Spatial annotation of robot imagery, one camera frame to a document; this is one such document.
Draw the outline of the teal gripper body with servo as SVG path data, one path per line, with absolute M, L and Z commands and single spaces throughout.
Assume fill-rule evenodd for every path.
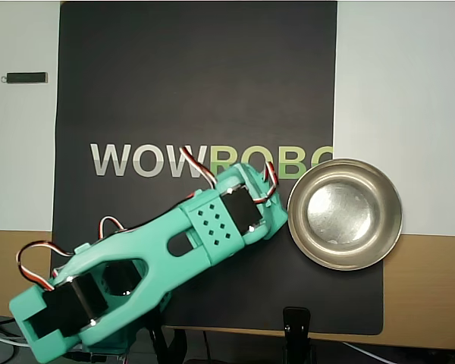
M 287 211 L 279 196 L 270 198 L 270 203 L 271 205 L 268 207 L 268 210 L 271 213 L 271 225 L 265 239 L 271 239 L 284 226 L 288 219 Z

